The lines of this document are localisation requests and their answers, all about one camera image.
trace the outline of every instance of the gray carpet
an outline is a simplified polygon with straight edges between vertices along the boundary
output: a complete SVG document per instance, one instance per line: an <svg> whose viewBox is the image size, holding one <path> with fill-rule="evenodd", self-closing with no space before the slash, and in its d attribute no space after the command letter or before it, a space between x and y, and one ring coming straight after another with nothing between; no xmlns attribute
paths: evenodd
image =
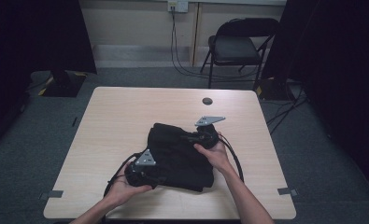
<svg viewBox="0 0 369 224"><path fill-rule="evenodd" d="M221 76L233 71L216 70ZM33 84L48 75L33 73ZM98 86L204 89L207 80L183 76L174 68L104 68L86 78L77 98L40 97L41 86L31 89L26 109L0 140L0 223L53 223L43 217L46 201L38 197L52 189ZM216 83L213 87L250 90L251 84ZM293 92L298 93L298 86ZM284 103L261 102L265 119L290 107L282 108ZM309 103L291 111L272 138L288 185L299 192L293 198L297 217L277 223L369 223L369 185L355 163L327 137Z"/></svg>

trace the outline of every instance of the person's left hand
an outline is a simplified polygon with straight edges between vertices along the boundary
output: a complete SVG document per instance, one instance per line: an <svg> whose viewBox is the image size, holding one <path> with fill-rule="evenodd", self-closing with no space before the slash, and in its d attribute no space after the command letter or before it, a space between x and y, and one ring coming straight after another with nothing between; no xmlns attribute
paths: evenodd
<svg viewBox="0 0 369 224"><path fill-rule="evenodd" d="M129 163L130 162L127 162L118 173L117 176L119 177L114 181L114 184L111 186L111 189L105 197L108 204L112 206L111 209L128 202L136 194L144 193L152 189L152 186L149 185L140 187L129 185L124 173Z"/></svg>

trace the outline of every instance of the wooden table top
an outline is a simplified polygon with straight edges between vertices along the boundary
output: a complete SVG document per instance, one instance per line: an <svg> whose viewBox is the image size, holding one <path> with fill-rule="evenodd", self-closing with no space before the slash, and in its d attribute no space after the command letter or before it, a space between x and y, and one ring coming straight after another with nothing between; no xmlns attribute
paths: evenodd
<svg viewBox="0 0 369 224"><path fill-rule="evenodd" d="M205 98L213 100L204 105ZM149 129L164 123L195 132L202 116L215 123L241 162L245 183L274 219L296 212L258 98L253 91L99 87L93 92L77 134L49 198L44 216L76 218L103 197L107 181L121 163L147 146ZM111 211L116 219L238 219L223 176L214 170L212 188L203 192L158 186Z"/></svg>

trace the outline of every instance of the forearm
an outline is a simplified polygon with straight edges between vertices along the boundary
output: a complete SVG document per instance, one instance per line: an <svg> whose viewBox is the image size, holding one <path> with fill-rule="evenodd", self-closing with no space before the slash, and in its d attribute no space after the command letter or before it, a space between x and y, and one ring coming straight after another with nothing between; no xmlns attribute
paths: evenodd
<svg viewBox="0 0 369 224"><path fill-rule="evenodd" d="M72 224L94 224L97 223L107 212L113 209L113 205L108 202L108 200L103 199L97 204L95 204L92 208L90 208L87 212L82 214L76 220L70 222Z"/></svg>
<svg viewBox="0 0 369 224"><path fill-rule="evenodd" d="M231 164L222 169L221 173L224 175L228 188L233 195L242 224L274 223L263 205L236 174Z"/></svg>

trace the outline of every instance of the black garment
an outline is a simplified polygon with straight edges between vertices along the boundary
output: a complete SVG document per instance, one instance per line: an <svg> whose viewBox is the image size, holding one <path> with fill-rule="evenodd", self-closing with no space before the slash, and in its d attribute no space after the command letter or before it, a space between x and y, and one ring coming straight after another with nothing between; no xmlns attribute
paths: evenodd
<svg viewBox="0 0 369 224"><path fill-rule="evenodd" d="M166 178L161 185L201 192L213 185L213 166L193 143L182 138L189 135L175 126L154 124L147 146L157 162L152 175Z"/></svg>

